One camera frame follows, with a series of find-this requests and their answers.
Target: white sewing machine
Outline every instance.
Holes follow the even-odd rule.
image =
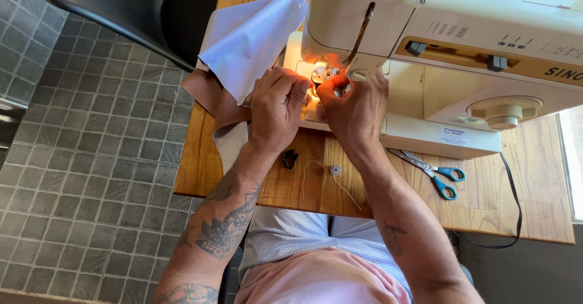
[[[390,80],[385,147],[471,159],[500,133],[583,104],[583,0],[310,0],[284,67]],[[315,92],[302,127],[329,130]]]

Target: forearm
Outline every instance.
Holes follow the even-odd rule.
[[[383,147],[378,145],[352,156],[363,176],[383,240],[412,292],[445,285],[455,289],[466,283],[439,221],[390,164]]]
[[[273,158],[243,147],[237,162],[188,222],[160,279],[155,304],[191,303],[186,296],[214,303],[223,270],[249,225],[272,163]]]

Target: black cable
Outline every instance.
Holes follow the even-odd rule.
[[[512,189],[512,195],[514,196],[514,200],[516,201],[516,204],[518,206],[518,220],[516,222],[516,236],[514,237],[514,241],[508,245],[487,246],[487,245],[477,244],[477,243],[465,238],[464,236],[460,235],[456,231],[453,232],[460,239],[467,241],[468,243],[470,243],[472,245],[482,247],[482,248],[493,248],[493,249],[509,248],[510,246],[514,245],[519,240],[520,230],[522,229],[522,209],[520,207],[520,202],[518,201],[518,195],[516,193],[516,187],[514,186],[514,179],[512,178],[512,172],[510,172],[510,167],[508,166],[508,162],[506,162],[506,159],[504,158],[504,155],[502,154],[502,152],[500,152],[500,157],[502,158],[502,161],[504,162],[504,166],[506,167],[506,173],[508,174],[508,181],[510,182],[510,189]]]

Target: person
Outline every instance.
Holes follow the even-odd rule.
[[[342,98],[334,87],[352,89]],[[362,175],[374,220],[257,207],[261,184],[300,122],[313,86],[274,67],[256,80],[249,142],[180,237],[154,304],[216,303],[242,240],[235,303],[483,303],[433,213],[379,142],[388,81],[335,76],[317,88],[330,129]]]

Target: hand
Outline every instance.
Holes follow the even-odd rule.
[[[335,87],[350,83],[350,91],[342,98]],[[367,81],[350,81],[345,74],[328,79],[316,90],[324,108],[328,126],[338,138],[346,154],[380,146],[378,135],[387,110],[389,81],[379,70]]]
[[[274,159],[289,146],[300,125],[302,100],[311,86],[309,79],[279,66],[255,80],[249,139],[255,152]]]

